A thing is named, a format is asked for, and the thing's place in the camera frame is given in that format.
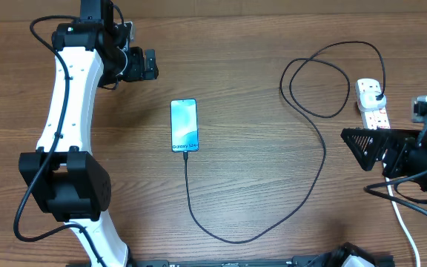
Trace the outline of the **Samsung Galaxy smartphone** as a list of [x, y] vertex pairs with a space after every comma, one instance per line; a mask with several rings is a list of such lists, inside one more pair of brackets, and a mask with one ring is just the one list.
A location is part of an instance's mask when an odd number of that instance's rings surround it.
[[195, 99], [171, 102], [171, 150], [174, 153], [199, 150], [197, 104]]

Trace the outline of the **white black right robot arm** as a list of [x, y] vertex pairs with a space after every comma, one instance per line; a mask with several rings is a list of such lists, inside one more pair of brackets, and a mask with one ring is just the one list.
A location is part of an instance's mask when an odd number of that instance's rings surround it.
[[367, 185], [364, 191], [376, 197], [400, 204], [427, 217], [427, 200], [401, 194], [399, 198], [379, 192], [377, 189], [390, 187], [398, 191], [399, 185], [415, 182], [427, 192], [427, 140], [418, 137], [419, 131], [366, 130], [346, 128], [341, 137], [353, 152], [365, 171], [371, 170], [376, 161], [384, 162], [383, 175], [389, 182]]

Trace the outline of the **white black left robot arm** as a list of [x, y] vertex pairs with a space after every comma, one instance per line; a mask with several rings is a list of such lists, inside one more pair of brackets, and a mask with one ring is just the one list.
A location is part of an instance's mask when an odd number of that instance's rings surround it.
[[70, 229], [91, 266], [133, 266], [108, 207], [111, 182], [94, 159], [91, 123], [98, 89], [154, 80], [154, 50], [134, 47], [134, 26], [111, 1], [82, 1], [78, 16], [60, 15], [47, 43], [56, 77], [47, 121], [36, 149], [19, 157], [19, 172], [43, 213]]

